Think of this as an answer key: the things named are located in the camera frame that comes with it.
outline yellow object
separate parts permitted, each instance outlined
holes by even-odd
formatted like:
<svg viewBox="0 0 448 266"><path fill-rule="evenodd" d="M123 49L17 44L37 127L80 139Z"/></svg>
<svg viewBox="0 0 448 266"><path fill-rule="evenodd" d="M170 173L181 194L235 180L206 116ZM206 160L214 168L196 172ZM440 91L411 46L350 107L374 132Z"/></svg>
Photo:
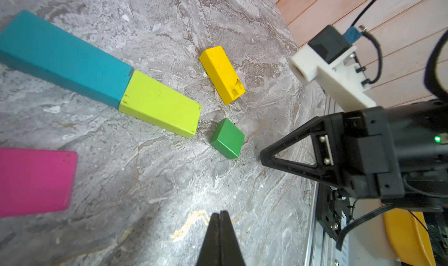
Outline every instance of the yellow object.
<svg viewBox="0 0 448 266"><path fill-rule="evenodd" d="M423 213L413 212L423 224ZM401 261L413 266L435 266L428 232L407 211L393 209L384 214L386 232Z"/></svg>
<svg viewBox="0 0 448 266"><path fill-rule="evenodd" d="M118 110L190 138L196 134L201 105L149 76L135 71Z"/></svg>
<svg viewBox="0 0 448 266"><path fill-rule="evenodd" d="M246 92L222 46L205 50L199 57L199 61L225 105L235 101Z"/></svg>

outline rectangular block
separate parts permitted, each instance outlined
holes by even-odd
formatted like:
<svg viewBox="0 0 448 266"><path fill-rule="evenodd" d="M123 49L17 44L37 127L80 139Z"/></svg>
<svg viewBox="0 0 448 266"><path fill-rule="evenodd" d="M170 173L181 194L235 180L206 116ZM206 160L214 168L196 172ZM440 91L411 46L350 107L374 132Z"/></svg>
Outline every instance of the rectangular block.
<svg viewBox="0 0 448 266"><path fill-rule="evenodd" d="M196 134L201 113L199 103L139 71L132 75L118 109L187 138Z"/></svg>
<svg viewBox="0 0 448 266"><path fill-rule="evenodd" d="M77 154L0 148L0 218L65 210Z"/></svg>
<svg viewBox="0 0 448 266"><path fill-rule="evenodd" d="M205 50L199 57L199 61L225 105L235 101L246 92L222 46Z"/></svg>
<svg viewBox="0 0 448 266"><path fill-rule="evenodd" d="M240 156L244 143L244 133L230 120L224 118L216 126L210 144L229 159Z"/></svg>
<svg viewBox="0 0 448 266"><path fill-rule="evenodd" d="M125 62L28 11L0 34L0 62L115 108L133 72Z"/></svg>

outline marble surface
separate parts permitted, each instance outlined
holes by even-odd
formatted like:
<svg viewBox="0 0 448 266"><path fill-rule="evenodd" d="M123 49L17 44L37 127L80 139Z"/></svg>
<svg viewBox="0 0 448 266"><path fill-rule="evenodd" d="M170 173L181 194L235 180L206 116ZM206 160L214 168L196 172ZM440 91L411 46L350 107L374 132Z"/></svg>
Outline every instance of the marble surface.
<svg viewBox="0 0 448 266"><path fill-rule="evenodd" d="M202 112L186 139L0 65L0 146L79 154L66 211L0 219L1 265L194 265L220 210L248 266L303 262L313 184L263 167L259 152L322 115L325 99L289 71L298 47L272 0L1 0L0 26L24 8ZM198 60L217 45L247 90L227 106ZM224 117L246 134L235 160L208 142Z"/></svg>

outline lime green block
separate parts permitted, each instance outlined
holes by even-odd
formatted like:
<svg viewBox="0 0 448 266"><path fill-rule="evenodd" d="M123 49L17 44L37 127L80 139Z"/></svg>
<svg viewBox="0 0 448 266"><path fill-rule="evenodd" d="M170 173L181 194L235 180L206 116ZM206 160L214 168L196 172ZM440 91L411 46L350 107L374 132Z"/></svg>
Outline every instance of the lime green block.
<svg viewBox="0 0 448 266"><path fill-rule="evenodd" d="M135 71L118 110L191 138L196 134L201 105L144 73Z"/></svg>
<svg viewBox="0 0 448 266"><path fill-rule="evenodd" d="M245 135L230 120L224 118L216 126L210 144L229 159L240 156Z"/></svg>

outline wire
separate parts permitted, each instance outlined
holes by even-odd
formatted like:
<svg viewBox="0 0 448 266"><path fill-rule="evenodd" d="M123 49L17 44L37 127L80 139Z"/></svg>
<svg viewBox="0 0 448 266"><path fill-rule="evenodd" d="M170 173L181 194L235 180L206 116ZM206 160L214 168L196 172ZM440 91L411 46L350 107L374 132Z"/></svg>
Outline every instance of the wire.
<svg viewBox="0 0 448 266"><path fill-rule="evenodd" d="M379 80L381 77L381 72L383 71L383 52L381 51L381 45L379 45L378 40L375 39L371 33L364 31L362 32L362 35L372 42L373 46L376 48L376 52L378 53L378 72L376 73L375 79L368 81L368 83L374 84Z"/></svg>
<svg viewBox="0 0 448 266"><path fill-rule="evenodd" d="M366 13L366 11L376 2L376 0L372 0L362 11L361 13L355 18L355 21L353 21L351 27L355 26L356 22L358 22L359 18Z"/></svg>
<svg viewBox="0 0 448 266"><path fill-rule="evenodd" d="M410 210L408 210L409 213L412 214L412 216L417 219L417 221L423 226L423 228L426 230L426 232L428 232L429 237L431 237L431 239L434 241L435 244L437 244L437 246L440 248L441 252L444 252L444 249L441 245L439 245L437 243L437 241L434 239L434 237L431 235L431 233L428 231L428 228L423 224L423 222L420 221L420 219L418 219L417 215L415 215L414 213L412 213Z"/></svg>
<svg viewBox="0 0 448 266"><path fill-rule="evenodd" d="M448 41L448 30L443 34L435 45L434 50L431 52L431 56L428 59L425 70L425 78L423 82L425 83L426 89L428 89L433 95L439 97L439 99L448 102L448 93L442 88L436 75L437 59L444 47L445 43Z"/></svg>
<svg viewBox="0 0 448 266"><path fill-rule="evenodd" d="M365 215L363 215L362 217L356 219L355 221L353 221L352 223L348 224L344 229L341 230L341 232L339 233L339 236L337 237L336 240L336 249L337 250L342 250L342 245L344 244L344 239L345 236L355 227L359 226L360 224L371 220L372 218L383 214L387 211L393 210L395 209L395 206L389 205L389 206L383 206L380 208L377 208L374 211L371 211L370 213L367 213Z"/></svg>
<svg viewBox="0 0 448 266"><path fill-rule="evenodd" d="M353 218L353 212L355 211L355 205L356 205L356 202L358 202L358 199L356 199L355 202L353 202L353 205L352 205L352 206L347 206L347 207L351 208L350 216L349 216L349 223L350 223L352 220L354 220L354 218Z"/></svg>
<svg viewBox="0 0 448 266"><path fill-rule="evenodd" d="M406 180L407 177L408 177L407 175L404 175L404 176L403 176L403 184L405 185L405 187L406 187L407 189L409 189L409 190L411 190L411 191L414 191L414 192L416 192L416 193L418 193L418 194L421 194L421 195L424 195L424 196L428 196L428 197L434 197L434 198L448 198L448 195L436 195L436 194L431 194L431 193L424 192L424 191L422 191L422 190L418 190L417 188L414 188L414 187L410 186L410 185L408 184L408 181Z"/></svg>

